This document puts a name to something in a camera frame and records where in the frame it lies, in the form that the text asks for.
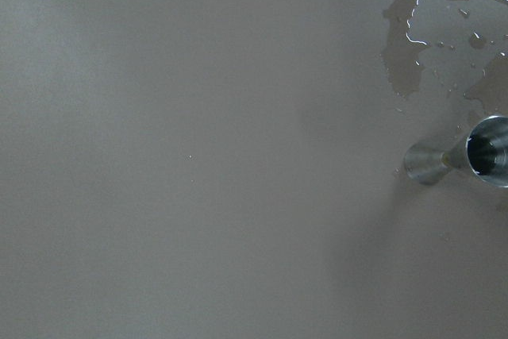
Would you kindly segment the steel jigger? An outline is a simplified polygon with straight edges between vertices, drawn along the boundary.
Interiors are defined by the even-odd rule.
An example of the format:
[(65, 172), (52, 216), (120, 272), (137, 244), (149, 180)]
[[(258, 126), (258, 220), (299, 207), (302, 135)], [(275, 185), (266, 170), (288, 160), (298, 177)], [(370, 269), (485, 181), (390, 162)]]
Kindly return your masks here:
[(506, 188), (507, 117), (485, 117), (448, 150), (418, 142), (407, 150), (403, 164), (410, 179), (424, 185), (436, 184), (455, 170)]

